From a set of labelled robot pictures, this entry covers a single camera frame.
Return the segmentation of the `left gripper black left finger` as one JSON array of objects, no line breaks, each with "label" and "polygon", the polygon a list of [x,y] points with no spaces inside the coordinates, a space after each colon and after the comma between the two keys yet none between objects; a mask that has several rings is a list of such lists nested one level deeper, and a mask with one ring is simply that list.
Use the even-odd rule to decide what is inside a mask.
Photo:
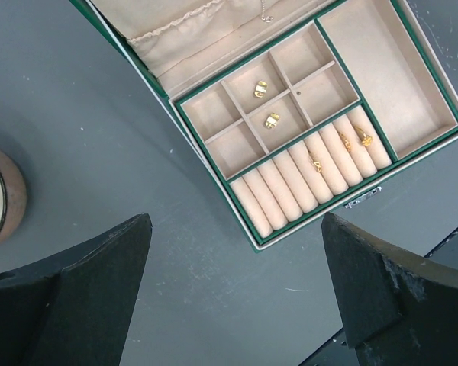
[{"label": "left gripper black left finger", "polygon": [[0,273],[0,365],[118,365],[151,238],[142,213]]}]

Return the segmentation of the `small gold earring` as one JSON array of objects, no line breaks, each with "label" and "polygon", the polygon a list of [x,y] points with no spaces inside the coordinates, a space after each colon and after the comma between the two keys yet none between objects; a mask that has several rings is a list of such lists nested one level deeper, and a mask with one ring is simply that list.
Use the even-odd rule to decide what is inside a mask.
[{"label": "small gold earring", "polygon": [[280,116],[277,113],[270,113],[264,122],[266,129],[275,128],[280,121]]}]

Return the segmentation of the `tan ceramic bowl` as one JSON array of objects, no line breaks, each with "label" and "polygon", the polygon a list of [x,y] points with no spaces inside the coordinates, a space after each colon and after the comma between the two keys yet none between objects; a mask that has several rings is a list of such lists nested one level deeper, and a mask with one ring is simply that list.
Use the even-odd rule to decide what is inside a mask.
[{"label": "tan ceramic bowl", "polygon": [[18,165],[0,150],[0,244],[19,227],[27,206],[27,188]]}]

